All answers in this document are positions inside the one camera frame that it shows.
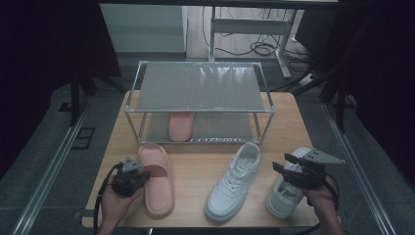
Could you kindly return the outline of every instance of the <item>black curtain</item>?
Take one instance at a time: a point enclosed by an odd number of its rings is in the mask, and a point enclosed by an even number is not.
[[[1,176],[73,75],[120,77],[98,2],[1,1]]]
[[[382,6],[349,63],[347,90],[365,127],[415,185],[413,16],[402,2]]]

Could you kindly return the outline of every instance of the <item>shoe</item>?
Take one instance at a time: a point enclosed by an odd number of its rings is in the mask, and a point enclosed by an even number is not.
[[[302,158],[310,152],[307,148],[299,148],[293,151],[292,155],[297,158]],[[292,164],[288,161],[284,164],[284,169],[294,170],[301,172],[301,166],[298,164]],[[274,188],[266,198],[266,208],[275,217],[286,218],[290,216],[296,206],[302,200],[303,194],[300,189],[291,183],[284,181],[284,177],[280,176],[274,185]]]
[[[170,115],[168,137],[171,141],[188,141],[192,137],[195,113],[173,112]]]
[[[145,144],[138,151],[141,172],[152,176],[144,185],[144,200],[147,213],[161,218],[173,210],[174,192],[171,164],[168,153],[158,144]]]
[[[244,204],[260,160],[256,144],[243,145],[208,195],[205,213],[215,222],[230,220]]]

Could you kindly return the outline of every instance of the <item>sneaker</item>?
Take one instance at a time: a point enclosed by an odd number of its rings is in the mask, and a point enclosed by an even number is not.
[[[260,160],[254,143],[243,145],[228,169],[211,190],[205,204],[208,218],[216,222],[230,220],[244,204]]]
[[[297,158],[302,158],[310,152],[307,148],[299,148],[293,151],[292,155]],[[288,161],[284,164],[284,169],[294,170],[301,172],[301,166],[299,164],[292,164]],[[266,208],[274,216],[278,218],[286,218],[290,216],[296,206],[300,203],[303,197],[302,191],[291,183],[284,181],[284,177],[280,176],[275,183],[274,188],[266,198]]]

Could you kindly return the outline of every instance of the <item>human hand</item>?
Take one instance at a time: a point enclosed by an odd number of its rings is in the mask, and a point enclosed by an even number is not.
[[[327,182],[333,187],[334,180],[327,176]],[[314,212],[320,221],[321,234],[342,235],[343,230],[337,217],[332,193],[326,186],[318,189],[300,188],[304,196],[314,206]]]
[[[142,195],[143,189],[137,190],[131,197],[124,198],[118,195],[112,189],[114,177],[109,178],[108,184],[104,191],[101,208],[103,220],[98,234],[112,234],[118,223],[126,216],[131,204]]]
[[[327,176],[327,182],[333,187],[334,180]],[[332,193],[325,186],[321,186],[318,189],[304,189],[300,188],[304,196],[314,206],[314,211],[317,216],[327,210],[335,211],[335,202]]]

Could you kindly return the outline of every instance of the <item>white wall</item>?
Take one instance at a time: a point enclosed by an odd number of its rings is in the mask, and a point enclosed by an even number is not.
[[[186,7],[101,4],[116,52],[185,52]]]

